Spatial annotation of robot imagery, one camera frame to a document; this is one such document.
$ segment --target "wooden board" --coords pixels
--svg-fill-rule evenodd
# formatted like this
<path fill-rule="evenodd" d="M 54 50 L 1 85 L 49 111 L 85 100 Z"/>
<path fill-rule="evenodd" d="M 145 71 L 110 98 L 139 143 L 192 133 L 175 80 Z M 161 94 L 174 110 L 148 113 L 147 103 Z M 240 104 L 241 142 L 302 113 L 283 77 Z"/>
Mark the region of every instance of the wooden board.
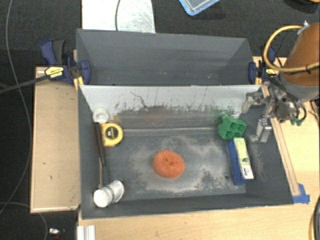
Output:
<path fill-rule="evenodd" d="M 44 68 L 36 69 L 36 77 Z M 43 81 L 34 89 L 30 211 L 75 210 L 80 204 L 77 95 L 73 86 Z"/>

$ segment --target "blue tape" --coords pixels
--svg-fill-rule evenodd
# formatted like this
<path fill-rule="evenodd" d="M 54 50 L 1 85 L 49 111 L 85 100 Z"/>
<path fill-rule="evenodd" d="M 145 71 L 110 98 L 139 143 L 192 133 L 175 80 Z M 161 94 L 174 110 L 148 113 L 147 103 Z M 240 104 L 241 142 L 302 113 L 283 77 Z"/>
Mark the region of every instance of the blue tape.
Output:
<path fill-rule="evenodd" d="M 310 195 L 306 194 L 305 187 L 303 184 L 298 183 L 300 189 L 300 195 L 292 196 L 293 202 L 295 204 L 309 204 L 310 203 Z"/>

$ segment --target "gray tray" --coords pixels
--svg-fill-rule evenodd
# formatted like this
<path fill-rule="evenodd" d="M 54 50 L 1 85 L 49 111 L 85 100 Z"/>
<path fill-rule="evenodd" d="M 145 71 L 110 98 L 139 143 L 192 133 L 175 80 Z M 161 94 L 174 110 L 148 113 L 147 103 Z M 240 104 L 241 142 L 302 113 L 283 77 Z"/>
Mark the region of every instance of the gray tray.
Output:
<path fill-rule="evenodd" d="M 227 141 L 218 135 L 223 114 L 239 115 L 246 93 L 259 86 L 81 86 L 78 94 L 81 211 L 84 219 L 184 213 L 215 209 L 292 204 L 287 176 L 274 136 L 267 144 L 247 143 L 255 180 L 232 183 Z M 99 156 L 92 134 L 92 110 L 108 109 L 124 129 L 123 141 L 107 149 L 104 183 L 120 180 L 125 194 L 117 204 L 97 208 Z M 256 132 L 263 107 L 241 114 L 244 137 Z M 185 160 L 178 179 L 159 177 L 152 160 L 163 149 Z"/>

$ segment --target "white paper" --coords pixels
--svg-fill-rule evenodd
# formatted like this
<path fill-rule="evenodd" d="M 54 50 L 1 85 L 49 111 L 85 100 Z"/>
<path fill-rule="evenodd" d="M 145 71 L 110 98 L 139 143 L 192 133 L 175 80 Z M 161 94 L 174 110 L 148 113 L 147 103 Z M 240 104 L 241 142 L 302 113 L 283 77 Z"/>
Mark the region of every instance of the white paper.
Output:
<path fill-rule="evenodd" d="M 82 28 L 115 30 L 118 0 L 82 0 Z M 118 9 L 119 31 L 155 33 L 151 0 L 121 0 Z"/>

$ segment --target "black cable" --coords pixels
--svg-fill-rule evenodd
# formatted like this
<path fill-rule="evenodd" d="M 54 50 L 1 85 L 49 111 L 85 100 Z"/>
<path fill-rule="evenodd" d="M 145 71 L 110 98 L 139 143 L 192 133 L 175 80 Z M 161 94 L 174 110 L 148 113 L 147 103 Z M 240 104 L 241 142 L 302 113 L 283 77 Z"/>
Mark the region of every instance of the black cable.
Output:
<path fill-rule="evenodd" d="M 29 85 L 33 85 L 33 84 L 39 83 L 39 82 L 47 80 L 47 79 L 48 79 L 48 76 L 47 75 L 43 75 L 41 77 L 37 77 L 35 79 L 29 80 L 29 81 L 26 81 L 26 82 L 22 82 L 22 83 L 15 84 L 15 85 L 9 86 L 7 88 L 1 89 L 0 90 L 0 94 L 4 94 L 6 92 L 10 92 L 10 91 L 13 91 L 15 89 L 20 89 L 21 87 L 26 87 L 26 86 L 29 86 Z"/>
<path fill-rule="evenodd" d="M 320 212 L 320 196 L 318 198 L 318 201 L 316 202 L 315 209 L 313 212 L 313 233 L 314 233 L 315 240 L 320 240 L 319 212 Z"/>
<path fill-rule="evenodd" d="M 29 206 L 27 204 L 24 204 L 24 203 L 21 203 L 21 202 L 0 202 L 0 205 L 13 205 L 13 206 L 21 206 L 21 207 L 26 207 L 29 209 Z M 38 213 L 41 217 L 41 219 L 43 220 L 43 224 L 44 224 L 44 238 L 43 240 L 46 240 L 48 238 L 48 224 L 47 224 L 47 221 L 45 219 L 45 217 L 41 214 L 41 213 Z"/>
<path fill-rule="evenodd" d="M 13 0 L 10 0 L 8 12 L 7 12 L 7 15 L 6 15 L 6 21 L 5 21 L 5 46 L 6 46 L 6 51 L 7 51 L 7 55 L 8 55 L 8 59 L 9 59 L 9 62 L 10 62 L 11 71 L 12 71 L 15 83 L 17 85 L 19 85 L 19 81 L 18 81 L 18 78 L 17 78 L 17 75 L 16 75 L 15 67 L 14 67 L 14 64 L 12 62 L 10 49 L 9 49 L 9 34 L 8 34 L 8 32 L 9 32 L 9 17 L 10 17 L 12 3 L 13 3 Z M 11 199 L 16 194 L 18 188 L 20 187 L 21 182 L 23 181 L 23 179 L 24 179 L 24 177 L 26 175 L 26 172 L 28 170 L 29 163 L 30 163 L 30 160 L 31 160 L 31 155 L 32 155 L 32 124 L 31 124 L 31 118 L 30 118 L 30 115 L 29 115 L 29 111 L 28 111 L 28 107 L 27 107 L 27 103 L 26 103 L 25 97 L 24 97 L 21 89 L 19 88 L 18 90 L 19 90 L 19 94 L 20 94 L 20 97 L 21 97 L 21 100 L 22 100 L 23 108 L 24 108 L 25 115 L 26 115 L 28 130 L 29 130 L 29 133 L 28 133 L 29 134 L 29 151 L 28 151 L 27 160 L 26 160 L 26 163 L 25 163 L 25 167 L 24 167 L 23 173 L 22 173 L 22 175 L 20 177 L 20 180 L 18 181 L 18 184 L 16 185 L 16 187 L 13 190 L 12 194 L 8 198 L 7 202 L 4 204 L 4 206 L 0 210 L 0 216 L 4 212 L 4 210 L 6 209 L 7 205 L 10 203 Z"/>
<path fill-rule="evenodd" d="M 121 0 L 118 0 L 118 3 L 116 5 L 116 9 L 115 9 L 115 16 L 114 16 L 115 31 L 119 31 L 119 29 L 118 29 L 118 10 L 119 10 L 120 1 Z"/>
<path fill-rule="evenodd" d="M 278 61 L 279 65 L 280 65 L 280 67 L 283 68 L 284 65 L 282 64 L 280 58 L 278 56 L 275 56 L 275 57 L 276 57 L 276 60 Z"/>
<path fill-rule="evenodd" d="M 7 85 L 7 84 L 5 84 L 5 83 L 0 82 L 0 87 L 1 87 L 1 88 L 7 88 L 7 87 L 9 87 L 9 85 Z"/>

